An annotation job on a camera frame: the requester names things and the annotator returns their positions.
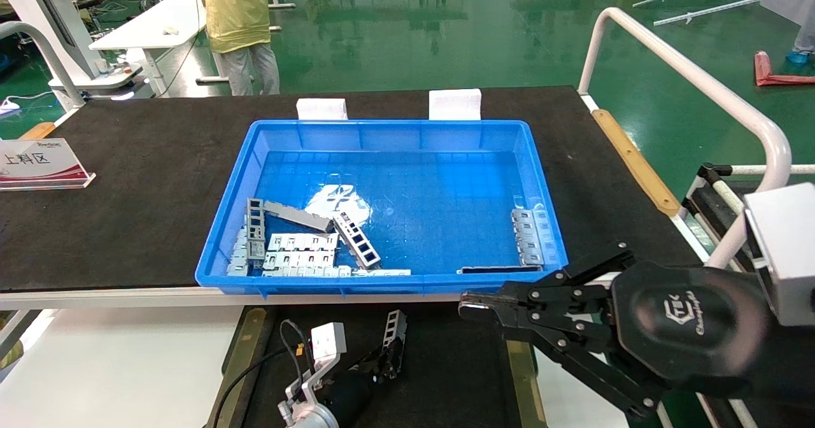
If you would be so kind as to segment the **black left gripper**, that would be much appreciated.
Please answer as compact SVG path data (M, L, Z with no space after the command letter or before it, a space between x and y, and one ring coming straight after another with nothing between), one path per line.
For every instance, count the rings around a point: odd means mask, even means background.
M404 360L404 340L395 338L387 352L370 352L359 359L357 371L334 374L328 384L328 409L337 425L354 425L372 400L378 382L396 379Z

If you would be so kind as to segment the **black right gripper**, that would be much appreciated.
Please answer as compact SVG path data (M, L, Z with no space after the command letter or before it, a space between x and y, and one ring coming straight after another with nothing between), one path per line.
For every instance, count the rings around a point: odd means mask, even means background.
M460 317L494 324L503 338L536 347L626 415L647 418L656 413L663 387L604 362L567 335L574 322L565 315L608 307L611 289L599 279L623 271L613 281L613 310L629 355L670 387L749 393L774 326L760 284L726 269L634 262L626 243L606 245L535 281L463 292Z

